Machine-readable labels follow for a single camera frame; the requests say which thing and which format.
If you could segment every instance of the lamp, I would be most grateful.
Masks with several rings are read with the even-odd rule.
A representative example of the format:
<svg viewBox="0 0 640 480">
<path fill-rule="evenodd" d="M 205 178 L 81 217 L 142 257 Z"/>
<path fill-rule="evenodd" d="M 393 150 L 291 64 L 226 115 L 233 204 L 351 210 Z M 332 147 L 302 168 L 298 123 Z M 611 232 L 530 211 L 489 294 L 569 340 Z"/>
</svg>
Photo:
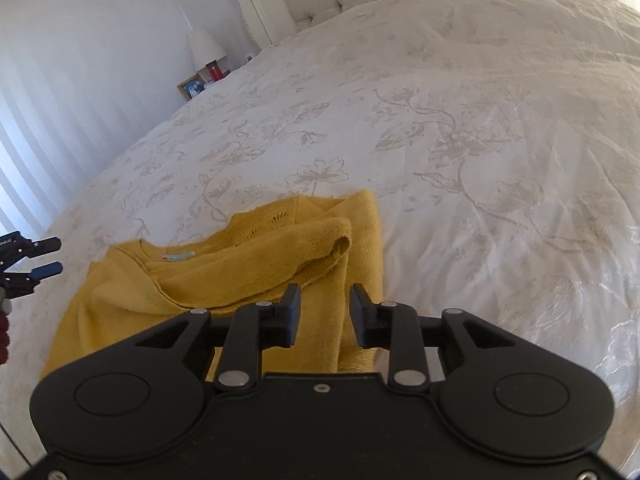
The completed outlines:
<svg viewBox="0 0 640 480">
<path fill-rule="evenodd" d="M 226 56 L 225 49 L 213 39 L 206 27 L 198 27 L 189 34 L 189 46 L 196 72 L 209 69 L 213 81 L 220 81 L 225 76 L 218 66 L 218 60 Z"/>
</svg>

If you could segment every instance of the yellow sweater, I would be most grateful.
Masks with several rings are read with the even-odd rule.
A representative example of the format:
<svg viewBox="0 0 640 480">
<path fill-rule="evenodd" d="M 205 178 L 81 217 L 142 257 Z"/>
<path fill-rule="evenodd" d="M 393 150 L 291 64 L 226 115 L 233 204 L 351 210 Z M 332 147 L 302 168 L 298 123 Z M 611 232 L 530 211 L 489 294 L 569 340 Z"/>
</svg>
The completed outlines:
<svg viewBox="0 0 640 480">
<path fill-rule="evenodd" d="M 372 367 L 357 347 L 348 291 L 363 283 L 382 300 L 382 240 L 375 198 L 297 196 L 234 215 L 203 242 L 159 248 L 135 240 L 92 263 L 60 322 L 43 370 L 73 360 L 204 307 L 228 316 L 238 306 L 277 300 L 302 286 L 298 339 L 264 352 L 265 371 L 352 372 Z"/>
</svg>

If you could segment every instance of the sweater tag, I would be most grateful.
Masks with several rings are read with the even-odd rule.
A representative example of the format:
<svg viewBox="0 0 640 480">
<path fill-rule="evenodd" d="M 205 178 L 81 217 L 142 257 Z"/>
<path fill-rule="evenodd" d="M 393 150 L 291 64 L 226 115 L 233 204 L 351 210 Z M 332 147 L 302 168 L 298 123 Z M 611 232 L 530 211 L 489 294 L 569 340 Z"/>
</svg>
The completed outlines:
<svg viewBox="0 0 640 480">
<path fill-rule="evenodd" d="M 189 258 L 193 258 L 196 255 L 193 251 L 187 251 L 185 253 L 178 254 L 163 254 L 162 259 L 166 262 L 181 262 L 183 260 L 188 260 Z"/>
</svg>

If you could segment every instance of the curtain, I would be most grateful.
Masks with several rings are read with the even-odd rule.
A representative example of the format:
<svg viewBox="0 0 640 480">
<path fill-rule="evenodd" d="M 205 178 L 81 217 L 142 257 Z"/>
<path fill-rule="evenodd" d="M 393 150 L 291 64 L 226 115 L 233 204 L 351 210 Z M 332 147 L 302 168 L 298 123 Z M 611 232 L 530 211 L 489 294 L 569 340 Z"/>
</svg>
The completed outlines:
<svg viewBox="0 0 640 480">
<path fill-rule="evenodd" d="M 0 234 L 41 236 L 184 104 L 190 30 L 176 0 L 0 0 Z"/>
</svg>

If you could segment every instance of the bedspread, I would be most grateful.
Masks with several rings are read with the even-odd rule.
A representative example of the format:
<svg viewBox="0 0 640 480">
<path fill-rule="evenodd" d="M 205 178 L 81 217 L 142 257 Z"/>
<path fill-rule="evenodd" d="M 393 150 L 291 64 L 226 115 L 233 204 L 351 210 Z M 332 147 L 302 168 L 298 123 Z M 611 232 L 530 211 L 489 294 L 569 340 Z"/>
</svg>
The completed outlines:
<svg viewBox="0 0 640 480">
<path fill-rule="evenodd" d="M 464 308 L 594 370 L 617 406 L 604 457 L 639 473 L 639 38 L 613 0 L 381 0 L 263 51 L 56 221 L 65 272 L 16 302 L 0 420 L 42 453 L 28 399 L 108 245 L 183 244 L 292 193 L 368 188 L 385 297 Z"/>
</svg>

